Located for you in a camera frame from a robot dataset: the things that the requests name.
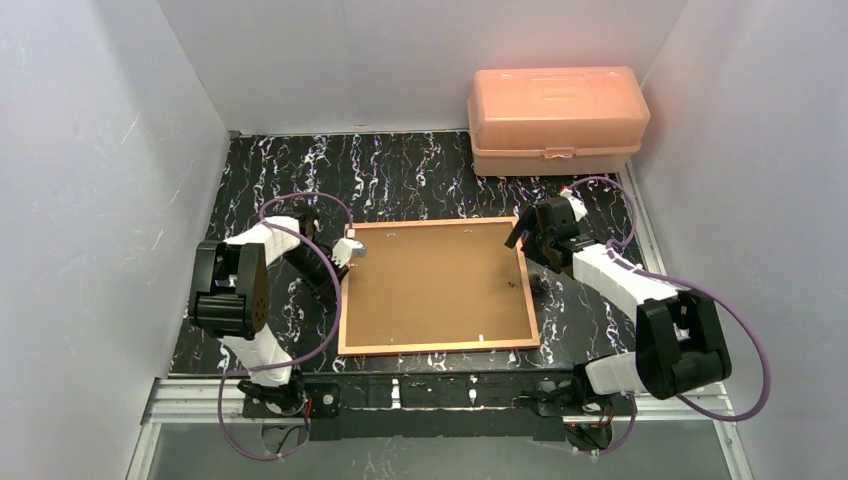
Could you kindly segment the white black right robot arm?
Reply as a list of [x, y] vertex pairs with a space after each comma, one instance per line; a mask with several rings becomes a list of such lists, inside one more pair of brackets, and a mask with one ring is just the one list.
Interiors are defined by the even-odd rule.
[[650, 278], [616, 257], [611, 247], [581, 231], [575, 201], [558, 197], [526, 208], [505, 245], [595, 290], [635, 323], [633, 351], [575, 366], [550, 396], [581, 405], [615, 393], [667, 399], [731, 374], [714, 301]]

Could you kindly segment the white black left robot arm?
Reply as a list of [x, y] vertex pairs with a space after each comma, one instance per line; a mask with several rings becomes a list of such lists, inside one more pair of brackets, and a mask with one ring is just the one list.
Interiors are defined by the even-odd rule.
[[315, 213], [267, 217], [225, 240], [198, 244], [187, 308], [190, 324], [228, 348], [248, 372], [238, 388], [258, 402], [292, 410], [305, 400], [302, 374], [269, 325], [268, 268], [283, 260], [324, 302], [336, 302], [334, 279], [364, 256], [353, 231], [328, 246], [317, 242]]

